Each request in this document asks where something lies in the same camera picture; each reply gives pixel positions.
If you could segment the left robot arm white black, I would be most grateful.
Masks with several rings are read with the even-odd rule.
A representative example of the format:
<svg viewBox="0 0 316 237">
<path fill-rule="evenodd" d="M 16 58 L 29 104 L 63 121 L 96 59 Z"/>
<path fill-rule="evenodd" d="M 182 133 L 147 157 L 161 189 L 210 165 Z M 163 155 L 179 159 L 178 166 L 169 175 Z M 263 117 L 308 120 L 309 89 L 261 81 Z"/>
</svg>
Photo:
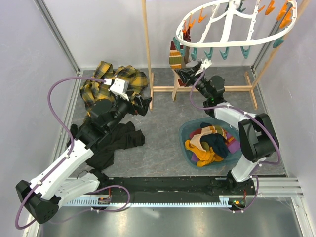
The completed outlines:
<svg viewBox="0 0 316 237">
<path fill-rule="evenodd" d="M 145 116 L 152 98 L 137 94 L 133 101 L 117 97 L 96 101 L 80 127 L 73 126 L 66 151 L 31 181 L 21 180 L 16 191 L 24 208 L 40 224 L 48 222 L 69 201 L 108 190 L 102 171 L 114 163 L 114 153 L 145 144 L 145 136 L 127 115 Z"/>
</svg>

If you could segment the white oval clip hanger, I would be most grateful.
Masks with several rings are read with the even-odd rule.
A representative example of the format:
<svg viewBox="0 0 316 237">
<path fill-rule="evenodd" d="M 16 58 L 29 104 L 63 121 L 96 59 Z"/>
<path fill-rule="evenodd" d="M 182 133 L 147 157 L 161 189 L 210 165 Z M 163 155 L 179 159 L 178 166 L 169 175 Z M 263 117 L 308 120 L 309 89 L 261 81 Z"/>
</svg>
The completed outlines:
<svg viewBox="0 0 316 237">
<path fill-rule="evenodd" d="M 297 8 L 295 0 L 282 5 L 277 0 L 213 0 L 183 17 L 173 43 L 182 56 L 190 49 L 194 61 L 199 49 L 208 60 L 219 49 L 226 60 L 231 48 L 239 48 L 246 59 L 254 46 L 271 43 L 279 47 L 296 23 Z"/>
</svg>

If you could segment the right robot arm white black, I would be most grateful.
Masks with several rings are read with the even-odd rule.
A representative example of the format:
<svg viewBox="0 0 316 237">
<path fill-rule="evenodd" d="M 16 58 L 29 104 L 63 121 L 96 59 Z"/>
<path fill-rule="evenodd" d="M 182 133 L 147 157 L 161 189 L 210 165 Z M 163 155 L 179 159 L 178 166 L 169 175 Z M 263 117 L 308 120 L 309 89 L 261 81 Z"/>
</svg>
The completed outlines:
<svg viewBox="0 0 316 237">
<path fill-rule="evenodd" d="M 270 117 L 265 114 L 245 112 L 228 103 L 224 79 L 220 76 L 204 77 L 205 71 L 198 66 L 176 69 L 184 86 L 192 86 L 206 100 L 204 110 L 211 117 L 224 121 L 239 132 L 239 142 L 242 155 L 235 167 L 227 175 L 227 191 L 238 194 L 244 188 L 244 181 L 249 180 L 257 166 L 267 163 L 267 158 L 273 153 L 280 154 L 279 142 Z"/>
</svg>

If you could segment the navy blue sock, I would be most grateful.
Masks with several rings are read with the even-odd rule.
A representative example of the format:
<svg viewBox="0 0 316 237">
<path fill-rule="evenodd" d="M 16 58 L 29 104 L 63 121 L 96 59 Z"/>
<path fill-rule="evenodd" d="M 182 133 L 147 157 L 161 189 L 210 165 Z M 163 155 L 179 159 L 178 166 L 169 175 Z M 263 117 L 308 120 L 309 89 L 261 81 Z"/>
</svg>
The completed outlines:
<svg viewBox="0 0 316 237">
<path fill-rule="evenodd" d="M 202 122 L 202 123 L 200 124 L 200 128 L 201 128 L 201 129 L 202 129 L 202 128 L 206 128 L 206 127 L 210 127 L 210 126 L 212 126 L 212 124 L 207 123 L 207 122 Z"/>
<path fill-rule="evenodd" d="M 212 135 L 213 139 L 213 150 L 214 152 L 222 158 L 226 158 L 229 155 L 228 147 L 225 143 L 225 139 L 222 135 Z"/>
</svg>

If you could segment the maroon beige striped sock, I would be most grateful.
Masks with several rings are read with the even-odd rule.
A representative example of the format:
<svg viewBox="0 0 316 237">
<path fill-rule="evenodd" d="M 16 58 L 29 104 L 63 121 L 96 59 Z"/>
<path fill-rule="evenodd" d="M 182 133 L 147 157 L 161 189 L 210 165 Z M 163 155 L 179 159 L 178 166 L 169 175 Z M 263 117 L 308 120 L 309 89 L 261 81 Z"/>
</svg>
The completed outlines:
<svg viewBox="0 0 316 237">
<path fill-rule="evenodd" d="M 227 140 L 227 135 L 225 130 L 220 126 L 207 126 L 201 129 L 201 136 L 206 136 L 210 134 L 219 134 L 221 135 L 224 140 Z"/>
<path fill-rule="evenodd" d="M 200 139 L 202 138 L 203 135 L 208 135 L 209 132 L 210 132 L 210 128 L 209 127 L 200 128 L 200 129 L 197 129 L 197 130 L 191 132 L 189 134 L 190 144 L 194 145 L 199 150 L 205 152 L 206 150 L 202 147 L 202 145 L 200 143 Z"/>
</svg>

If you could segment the maroon purple striped sock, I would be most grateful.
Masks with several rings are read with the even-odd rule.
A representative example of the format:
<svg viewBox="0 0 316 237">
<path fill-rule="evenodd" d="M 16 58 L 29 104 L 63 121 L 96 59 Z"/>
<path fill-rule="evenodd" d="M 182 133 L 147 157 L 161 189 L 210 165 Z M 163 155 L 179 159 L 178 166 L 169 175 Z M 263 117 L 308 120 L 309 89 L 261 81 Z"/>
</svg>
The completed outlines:
<svg viewBox="0 0 316 237">
<path fill-rule="evenodd" d="M 235 154 L 240 150 L 240 143 L 238 140 L 235 139 L 231 134 L 226 133 L 226 141 L 225 144 L 231 154 Z"/>
<path fill-rule="evenodd" d="M 198 161 L 200 161 L 200 159 L 196 156 L 196 154 L 192 154 L 191 161 L 198 162 Z"/>
</svg>

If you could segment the mustard yellow sock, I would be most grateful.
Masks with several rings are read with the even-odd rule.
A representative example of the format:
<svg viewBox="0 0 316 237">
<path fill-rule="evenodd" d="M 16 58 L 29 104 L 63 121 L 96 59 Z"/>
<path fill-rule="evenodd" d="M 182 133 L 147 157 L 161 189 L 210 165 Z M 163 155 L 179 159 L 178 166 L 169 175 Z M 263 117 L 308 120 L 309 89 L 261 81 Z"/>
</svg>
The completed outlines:
<svg viewBox="0 0 316 237">
<path fill-rule="evenodd" d="M 207 147 L 206 151 L 197 149 L 197 151 L 195 152 L 195 155 L 199 159 L 199 161 L 197 162 L 198 167 L 203 167 L 213 162 L 221 162 L 224 160 L 221 156 L 217 155 L 213 151 L 212 147 Z"/>
<path fill-rule="evenodd" d="M 206 152 L 192 145 L 190 143 L 190 140 L 185 141 L 185 149 L 193 152 L 200 160 L 203 160 L 205 158 Z"/>
</svg>

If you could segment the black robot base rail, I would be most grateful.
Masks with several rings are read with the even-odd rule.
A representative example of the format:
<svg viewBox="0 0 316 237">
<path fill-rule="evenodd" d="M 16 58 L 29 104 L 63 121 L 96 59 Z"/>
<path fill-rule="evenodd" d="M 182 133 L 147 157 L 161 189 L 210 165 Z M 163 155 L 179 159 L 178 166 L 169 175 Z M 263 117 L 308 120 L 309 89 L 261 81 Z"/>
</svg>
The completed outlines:
<svg viewBox="0 0 316 237">
<path fill-rule="evenodd" d="M 253 180 L 236 183 L 221 176 L 115 177 L 102 182 L 92 195 L 111 195 L 118 202 L 218 201 L 219 196 L 256 194 Z"/>
</svg>

